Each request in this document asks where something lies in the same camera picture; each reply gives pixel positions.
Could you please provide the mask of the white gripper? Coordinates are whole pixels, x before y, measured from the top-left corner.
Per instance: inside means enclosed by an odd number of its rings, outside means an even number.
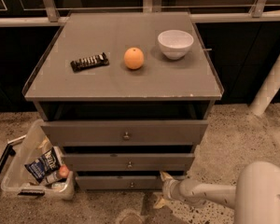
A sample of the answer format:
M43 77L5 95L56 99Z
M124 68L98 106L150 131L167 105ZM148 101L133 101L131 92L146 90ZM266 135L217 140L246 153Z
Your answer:
M154 203L154 209L161 209L166 206L170 201L178 201L180 198L178 180L172 179L173 177L167 172L160 171L161 180L164 181L162 187L163 196L159 196Z

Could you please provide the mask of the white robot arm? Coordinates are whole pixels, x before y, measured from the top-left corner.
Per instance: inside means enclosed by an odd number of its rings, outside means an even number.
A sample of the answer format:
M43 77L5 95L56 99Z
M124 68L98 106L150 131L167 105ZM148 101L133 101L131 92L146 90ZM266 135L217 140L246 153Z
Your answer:
M234 224L280 224L280 168L266 161L250 163L235 186L206 184L187 178L176 180L161 172L162 194L156 209L170 201L202 206L204 201L234 210Z

